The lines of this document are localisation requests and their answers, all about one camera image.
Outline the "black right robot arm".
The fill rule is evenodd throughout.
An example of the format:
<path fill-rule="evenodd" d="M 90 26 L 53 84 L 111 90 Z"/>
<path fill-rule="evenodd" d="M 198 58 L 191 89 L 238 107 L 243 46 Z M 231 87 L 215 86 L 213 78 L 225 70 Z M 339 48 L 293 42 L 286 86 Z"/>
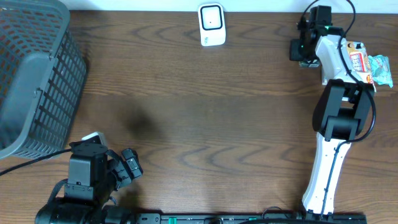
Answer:
<path fill-rule="evenodd" d="M 302 204 L 307 219 L 330 221 L 345 156 L 352 143 L 372 131 L 361 132 L 368 115 L 376 115 L 376 89 L 364 44 L 346 40 L 347 31 L 332 23 L 330 6 L 311 3 L 297 29 L 289 59 L 301 67 L 321 67 L 325 87 L 312 116 L 317 150 Z"/>

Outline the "green soft wipes pack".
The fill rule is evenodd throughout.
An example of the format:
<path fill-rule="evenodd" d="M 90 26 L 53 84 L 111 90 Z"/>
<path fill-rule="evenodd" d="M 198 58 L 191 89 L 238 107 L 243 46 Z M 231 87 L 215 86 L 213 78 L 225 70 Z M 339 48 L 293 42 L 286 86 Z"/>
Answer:
<path fill-rule="evenodd" d="M 383 55 L 369 56 L 372 75 L 378 85 L 393 87 L 389 58 Z"/>

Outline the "cream wipes pack blue edges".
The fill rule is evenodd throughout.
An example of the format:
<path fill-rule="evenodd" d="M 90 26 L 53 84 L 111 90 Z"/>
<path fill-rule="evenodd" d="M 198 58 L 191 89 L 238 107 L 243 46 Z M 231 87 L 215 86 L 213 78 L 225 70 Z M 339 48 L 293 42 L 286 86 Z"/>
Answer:
<path fill-rule="evenodd" d="M 359 80 L 371 84 L 376 91 L 372 70 L 366 51 L 362 42 L 347 41 L 347 53 L 349 54 L 352 66 L 359 76 Z"/>

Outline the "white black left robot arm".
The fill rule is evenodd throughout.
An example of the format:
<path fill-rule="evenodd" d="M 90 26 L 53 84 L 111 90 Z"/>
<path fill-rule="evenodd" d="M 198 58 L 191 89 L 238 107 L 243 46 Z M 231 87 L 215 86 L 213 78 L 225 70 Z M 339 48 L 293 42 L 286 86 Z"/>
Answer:
<path fill-rule="evenodd" d="M 36 223 L 135 223 L 132 211 L 107 205 L 111 194 L 143 175 L 137 152 L 121 155 L 98 139 L 70 143 L 68 178 L 56 184 Z"/>

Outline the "black healing ointment box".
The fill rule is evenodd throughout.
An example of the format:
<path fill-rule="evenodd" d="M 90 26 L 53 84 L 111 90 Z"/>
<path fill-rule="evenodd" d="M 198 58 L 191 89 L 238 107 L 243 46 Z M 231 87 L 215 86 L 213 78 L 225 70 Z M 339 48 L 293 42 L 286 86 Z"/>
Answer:
<path fill-rule="evenodd" d="M 299 66 L 303 68 L 317 68 L 320 66 L 320 62 L 318 60 L 315 61 L 299 61 Z"/>

